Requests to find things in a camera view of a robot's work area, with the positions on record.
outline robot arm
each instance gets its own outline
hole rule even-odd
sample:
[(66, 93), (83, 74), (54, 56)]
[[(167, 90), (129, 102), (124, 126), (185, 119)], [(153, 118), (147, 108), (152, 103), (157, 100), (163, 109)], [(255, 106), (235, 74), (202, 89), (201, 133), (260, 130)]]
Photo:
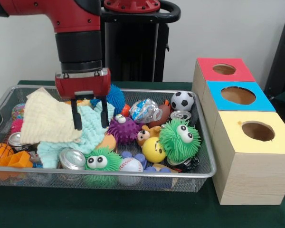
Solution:
[(105, 96), (111, 77), (102, 68), (100, 0), (0, 0), (0, 16), (44, 14), (51, 20), (56, 37), (62, 73), (56, 87), (70, 98), (75, 128), (82, 129), (76, 99), (100, 97), (102, 126), (108, 126)]

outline soda can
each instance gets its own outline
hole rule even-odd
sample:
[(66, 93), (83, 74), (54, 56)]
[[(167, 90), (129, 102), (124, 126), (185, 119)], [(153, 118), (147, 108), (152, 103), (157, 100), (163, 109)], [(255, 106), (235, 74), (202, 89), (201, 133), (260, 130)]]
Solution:
[(86, 158), (78, 150), (71, 148), (64, 149), (59, 154), (62, 167), (67, 170), (85, 170)]
[(11, 146), (16, 153), (19, 151), (29, 151), (32, 145), (20, 143), (20, 137), (20, 132), (11, 134), (8, 140), (8, 145)]
[(178, 110), (171, 113), (170, 118), (174, 119), (181, 119), (181, 120), (189, 120), (191, 118), (191, 113), (184, 110)]
[(199, 165), (198, 158), (188, 158), (182, 162), (175, 162), (169, 158), (167, 158), (167, 162), (172, 169), (177, 172), (189, 172), (193, 170), (196, 166)]

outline metal mesh basket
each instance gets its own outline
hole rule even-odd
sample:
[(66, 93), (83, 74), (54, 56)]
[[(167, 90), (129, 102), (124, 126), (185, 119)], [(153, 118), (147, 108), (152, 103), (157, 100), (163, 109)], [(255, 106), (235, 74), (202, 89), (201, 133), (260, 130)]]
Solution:
[[(19, 85), (10, 88), (0, 100), (0, 143), (6, 141), (12, 124), (12, 108), (26, 102), (26, 96), (40, 86)], [(57, 100), (63, 101), (54, 86), (45, 86), (46, 90)], [(157, 103), (171, 99), (175, 91), (131, 90), (124, 89), (126, 103), (133, 105), (136, 101), (150, 98)], [(191, 173), (145, 173), (145, 172), (111, 172), (111, 171), (74, 171), (64, 169), (16, 169), (0, 167), (0, 185), (54, 188), (89, 188), (122, 190), (164, 190), (198, 192), (206, 179), (216, 172), (212, 147), (209, 141), (200, 101), (192, 93), (195, 105), (192, 108), (191, 125), (201, 135), (201, 148), (197, 154), (199, 165)], [(141, 152), (136, 143), (118, 145), (118, 152)]]

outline green tablecloth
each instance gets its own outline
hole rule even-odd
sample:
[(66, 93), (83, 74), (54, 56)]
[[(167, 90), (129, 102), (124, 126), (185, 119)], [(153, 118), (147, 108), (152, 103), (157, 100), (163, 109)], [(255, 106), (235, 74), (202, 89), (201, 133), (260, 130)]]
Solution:
[[(20, 84), (53, 85), (46, 81)], [(122, 88), (191, 90), (191, 83), (116, 82)], [(281, 206), (221, 206), (208, 179), (198, 193), (0, 186), (0, 227), (285, 228)]]

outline wooden box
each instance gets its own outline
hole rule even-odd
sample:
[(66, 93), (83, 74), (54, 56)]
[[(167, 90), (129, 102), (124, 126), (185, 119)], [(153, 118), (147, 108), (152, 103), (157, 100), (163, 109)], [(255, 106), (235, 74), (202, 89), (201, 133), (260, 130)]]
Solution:
[(212, 146), (220, 204), (278, 205), (285, 195), (285, 124), (275, 112), (219, 111)]
[(210, 138), (218, 110), (275, 112), (256, 82), (207, 81), (201, 102)]
[(192, 91), (202, 102), (206, 81), (254, 82), (252, 74), (240, 58), (198, 58)]

